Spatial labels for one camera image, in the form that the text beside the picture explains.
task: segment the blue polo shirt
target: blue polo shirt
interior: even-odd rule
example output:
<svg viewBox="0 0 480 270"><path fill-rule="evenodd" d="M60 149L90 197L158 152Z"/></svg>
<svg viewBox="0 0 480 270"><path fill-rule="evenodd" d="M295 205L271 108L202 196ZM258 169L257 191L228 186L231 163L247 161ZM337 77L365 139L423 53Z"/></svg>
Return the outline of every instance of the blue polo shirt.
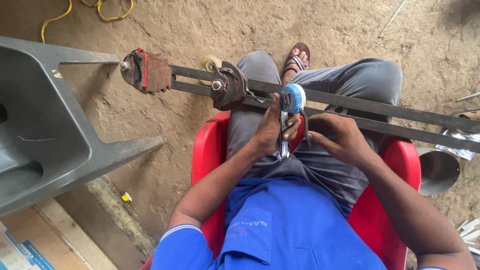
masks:
<svg viewBox="0 0 480 270"><path fill-rule="evenodd" d="M182 224L161 238L152 270L386 269L347 223L350 209L304 179L242 179L225 213L215 260L200 229Z"/></svg>

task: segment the person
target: person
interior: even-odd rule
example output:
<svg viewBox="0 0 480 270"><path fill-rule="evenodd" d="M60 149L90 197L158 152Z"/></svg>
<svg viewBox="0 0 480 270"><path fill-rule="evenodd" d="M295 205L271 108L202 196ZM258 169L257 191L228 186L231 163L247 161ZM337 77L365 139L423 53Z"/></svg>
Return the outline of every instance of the person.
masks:
<svg viewBox="0 0 480 270"><path fill-rule="evenodd" d="M245 55L248 79L299 84L305 89L395 105L402 71L392 61L367 58L308 70L303 43L290 52L282 79L265 52ZM359 130L353 119L330 113L308 119L303 139L278 161L280 96L269 109L240 105L231 111L227 161L193 185L175 207L156 248L152 269L385 269L346 218L368 183L399 238L417 256L418 269L473 270L467 246L447 218L400 179L377 155L386 135ZM391 118L348 110L348 115ZM298 115L283 140L297 135ZM225 241L213 259L200 231L226 200Z"/></svg>

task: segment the leg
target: leg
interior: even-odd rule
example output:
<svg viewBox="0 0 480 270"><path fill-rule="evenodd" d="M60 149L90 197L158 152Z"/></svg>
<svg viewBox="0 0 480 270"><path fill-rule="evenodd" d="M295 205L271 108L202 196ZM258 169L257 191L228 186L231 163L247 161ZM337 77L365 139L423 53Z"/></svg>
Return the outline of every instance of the leg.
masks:
<svg viewBox="0 0 480 270"><path fill-rule="evenodd" d="M395 105L400 96L402 71L392 61L368 58L334 68L300 71L290 83L305 89ZM387 123L392 120L391 117L350 109L348 115ZM378 153L386 135L366 130L362 133ZM325 136L332 139L335 134L327 131ZM338 161L318 145L308 147L303 140L294 153L304 165L302 178L325 188L346 207L351 208L368 185L359 169Z"/></svg>
<svg viewBox="0 0 480 270"><path fill-rule="evenodd" d="M237 66L247 79L281 83L273 59L265 52L251 52L240 59ZM259 91L255 92L255 95L271 98L271 94ZM255 134L265 111L249 105L240 105L232 110L228 127L227 159L238 152ZM301 175L301 163L293 155L281 162L271 155L258 161L245 177L271 178L292 175Z"/></svg>

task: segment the gray plastic stool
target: gray plastic stool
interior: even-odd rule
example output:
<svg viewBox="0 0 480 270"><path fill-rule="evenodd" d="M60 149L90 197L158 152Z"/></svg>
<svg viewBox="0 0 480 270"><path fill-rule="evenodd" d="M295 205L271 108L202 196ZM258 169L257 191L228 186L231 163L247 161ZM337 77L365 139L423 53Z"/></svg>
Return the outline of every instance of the gray plastic stool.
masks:
<svg viewBox="0 0 480 270"><path fill-rule="evenodd" d="M116 55L0 36L0 216L52 198L162 146L160 137L102 142L59 64Z"/></svg>

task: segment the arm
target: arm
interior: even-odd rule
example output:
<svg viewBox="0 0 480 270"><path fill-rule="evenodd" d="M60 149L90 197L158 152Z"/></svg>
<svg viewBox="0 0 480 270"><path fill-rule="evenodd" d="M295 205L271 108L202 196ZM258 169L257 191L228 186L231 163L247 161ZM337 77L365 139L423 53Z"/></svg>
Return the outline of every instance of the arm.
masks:
<svg viewBox="0 0 480 270"><path fill-rule="evenodd" d="M273 95L273 102L258 125L257 132L248 143L225 163L211 171L193 185L173 210L168 228L189 223L200 227L210 217L248 170L261 158L278 149L280 132L280 95ZM300 125L298 115L289 119L285 140L292 140Z"/></svg>
<svg viewBox="0 0 480 270"><path fill-rule="evenodd" d="M309 124L318 130L327 125L336 133L333 140L314 131L309 131L309 136L330 155L367 176L398 237L417 256L419 268L476 268L467 246L448 219L383 162L353 119L323 113L309 118Z"/></svg>

